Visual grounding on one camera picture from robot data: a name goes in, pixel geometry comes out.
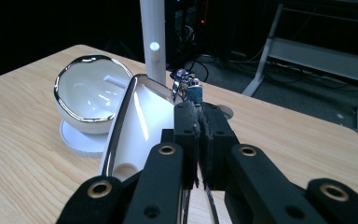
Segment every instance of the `white saucer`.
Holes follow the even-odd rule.
[[[82,133],[62,120],[60,134],[63,142],[76,154],[91,158],[103,156],[108,133]]]

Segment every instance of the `reflective bowl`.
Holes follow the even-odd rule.
[[[57,76],[56,105],[69,125],[82,133],[108,133],[132,73],[115,59],[88,55]]]

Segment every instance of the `wooden table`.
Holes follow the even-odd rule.
[[[54,104],[55,77],[73,59],[104,54],[144,73],[145,65],[87,46],[74,46],[0,76],[0,223],[55,222],[85,180],[98,174],[101,160],[76,155],[61,139]],[[172,81],[167,78],[168,86]],[[358,134],[254,98],[203,84],[204,101],[227,105],[229,121],[242,143],[262,148],[283,173],[305,188],[328,177],[358,192]],[[222,223],[229,222],[217,192]],[[195,191],[190,223],[205,222],[205,199]]]

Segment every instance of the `silver bowl rim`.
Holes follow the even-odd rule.
[[[59,82],[60,82],[60,78],[61,76],[68,71],[74,64],[77,63],[95,63],[99,60],[108,60],[111,61],[112,63],[115,63],[117,65],[119,65],[121,68],[124,69],[124,71],[127,73],[127,75],[129,76],[129,79],[132,78],[132,72],[121,62],[119,62],[116,59],[107,57],[105,55],[101,55],[101,54],[93,54],[93,55],[85,55],[85,56],[81,56],[79,58],[76,58],[75,60],[73,60],[71,63],[69,63],[56,77],[55,80],[55,84],[54,84],[54,97],[57,101],[57,103],[60,105],[60,107],[69,115],[71,116],[73,119],[76,119],[80,122],[87,122],[87,123],[91,123],[91,122],[104,122],[104,121],[108,121],[108,120],[112,120],[115,115],[112,114],[111,116],[107,117],[107,118],[95,118],[95,119],[91,119],[91,118],[83,118],[81,116],[79,116],[77,113],[75,113],[73,110],[71,110],[68,105],[63,101],[63,99],[60,97],[59,95]]]

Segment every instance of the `vertical white pole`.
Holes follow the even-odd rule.
[[[165,86],[164,0],[140,0],[147,75]]]

